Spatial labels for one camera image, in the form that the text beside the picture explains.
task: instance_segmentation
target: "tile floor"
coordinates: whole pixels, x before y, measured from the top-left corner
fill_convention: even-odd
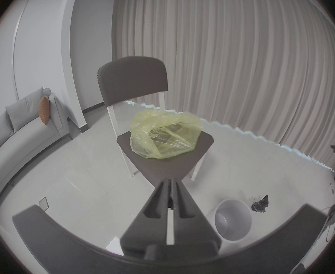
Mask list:
[[[128,103],[117,107],[122,132],[143,108]],[[81,134],[70,123],[73,140],[63,139],[51,146],[24,167],[15,177],[14,187],[4,189],[0,224],[10,234],[17,234],[12,216],[46,196],[46,212],[55,221],[105,249],[122,236],[147,201],[154,188],[141,173],[129,176],[106,108],[87,113],[85,119],[88,131]],[[205,121],[203,126],[216,141],[196,180],[183,180],[202,212],[211,220],[212,210],[223,199],[238,198],[251,206],[254,199],[269,195],[266,213],[253,212],[249,235],[238,244],[223,244],[221,252],[264,237],[305,203],[324,211],[335,203],[330,187],[332,182],[335,189],[334,173],[329,169],[250,134]],[[325,246],[322,235],[305,266]]]

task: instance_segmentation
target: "plastic bag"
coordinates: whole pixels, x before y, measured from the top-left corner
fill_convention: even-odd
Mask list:
[[[189,112],[143,110],[131,121],[129,143],[144,158],[170,158],[192,151],[202,129],[201,120]]]

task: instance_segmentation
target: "sofa seat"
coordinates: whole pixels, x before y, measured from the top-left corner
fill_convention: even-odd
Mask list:
[[[37,117],[0,147],[0,193],[16,172],[61,136],[50,119],[44,125]]]

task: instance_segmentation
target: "beige curtain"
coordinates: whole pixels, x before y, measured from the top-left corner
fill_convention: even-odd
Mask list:
[[[335,169],[335,29],[308,0],[115,0],[112,46],[165,63],[168,109]]]

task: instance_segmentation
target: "trash can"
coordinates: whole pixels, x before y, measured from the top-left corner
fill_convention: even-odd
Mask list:
[[[214,229],[229,243],[241,241],[251,230],[251,210],[237,199],[222,201],[214,210]]]

